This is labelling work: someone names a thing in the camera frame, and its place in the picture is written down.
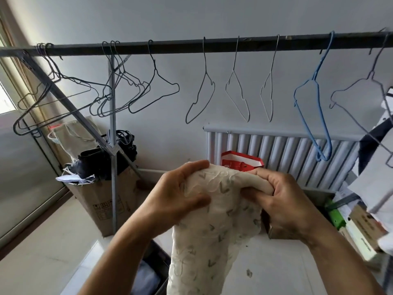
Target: clothes rack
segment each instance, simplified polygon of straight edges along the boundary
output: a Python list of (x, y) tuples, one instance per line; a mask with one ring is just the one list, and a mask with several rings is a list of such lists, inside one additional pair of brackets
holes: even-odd
[[(380, 48), (387, 32), (367, 32), (367, 33), (342, 33), (335, 34), (334, 41), (330, 49), (371, 49)], [(313, 35), (290, 35), (290, 36), (268, 36), (268, 37), (244, 37), (229, 39), (205, 39), (204, 51), (206, 53), (223, 53), (233, 52), (237, 42), (238, 52), (249, 51), (300, 51), (300, 50), (322, 50), (326, 49), (330, 40), (330, 34), (313, 34)], [(203, 39), (197, 40), (172, 40), (150, 42), (151, 54), (176, 54), (176, 53), (202, 53)], [(116, 44), (116, 54), (149, 54), (148, 42), (126, 42)], [(386, 48), (393, 48), (393, 35), (389, 35), (385, 43)], [(48, 56), (86, 56), (86, 55), (105, 55), (111, 54), (111, 45), (103, 44), (70, 44), (70, 45), (53, 45), (46, 49)], [(111, 156), (112, 167), (112, 212), (113, 212), (113, 231), (117, 231), (116, 217), (116, 153), (120, 152), (124, 156), (130, 167), (141, 178), (136, 165), (128, 158), (118, 144), (116, 138), (116, 116), (111, 115), (111, 143), (108, 144), (101, 135), (92, 127), (87, 119), (79, 112), (76, 107), (65, 96), (65, 94), (50, 79), (45, 71), (33, 59), (35, 56), (41, 56), (36, 46), (26, 46), (24, 48), (6, 47), (0, 48), (0, 57), (17, 57), (28, 69), (44, 84), (49, 86), (52, 95), (60, 101), (64, 107), (73, 112), (72, 115), (79, 121), (84, 128), (96, 139), (97, 143), (105, 149)], [(115, 55), (112, 53), (109, 62), (109, 72), (111, 75), (111, 110), (115, 109), (115, 74), (114, 71), (119, 68), (114, 67)]]

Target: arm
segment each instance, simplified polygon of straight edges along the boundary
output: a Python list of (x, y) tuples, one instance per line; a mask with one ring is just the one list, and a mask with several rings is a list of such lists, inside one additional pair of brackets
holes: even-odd
[(208, 167), (207, 160), (200, 160), (165, 173), (113, 237), (78, 295), (129, 295), (150, 240), (179, 223), (189, 212), (210, 204), (208, 195), (185, 198), (180, 191), (180, 184), (189, 175)]
[(250, 173), (268, 180), (274, 194), (245, 188), (243, 197), (260, 204), (273, 225), (295, 233), (308, 246), (329, 295), (384, 294), (361, 257), (319, 213), (291, 175), (262, 168)]

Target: white radiator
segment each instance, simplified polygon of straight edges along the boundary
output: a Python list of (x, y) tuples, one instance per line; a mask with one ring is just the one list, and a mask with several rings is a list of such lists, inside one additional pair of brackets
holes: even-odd
[[(233, 150), (262, 158), (265, 167), (290, 173), (302, 187), (337, 191), (358, 156), (362, 135), (331, 136), (329, 161), (316, 161), (311, 140), (302, 133), (278, 133), (255, 129), (224, 129), (213, 125), (207, 132), (207, 159), (221, 164), (221, 153)], [(326, 139), (314, 135), (323, 152)]]

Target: embroidered fabric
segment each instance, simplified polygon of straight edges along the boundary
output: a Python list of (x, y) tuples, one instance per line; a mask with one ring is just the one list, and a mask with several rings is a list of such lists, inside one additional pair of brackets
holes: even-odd
[(249, 186), (273, 194), (268, 181), (213, 164), (187, 178), (184, 195), (204, 192), (211, 204), (173, 228), (168, 295), (221, 294), (239, 251), (261, 230), (261, 208), (240, 196)]

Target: red bag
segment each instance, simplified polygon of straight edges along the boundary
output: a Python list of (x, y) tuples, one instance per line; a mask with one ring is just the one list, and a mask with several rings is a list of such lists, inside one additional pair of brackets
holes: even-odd
[(263, 167), (265, 164), (259, 157), (235, 151), (226, 151), (221, 154), (221, 165), (230, 169), (247, 172)]

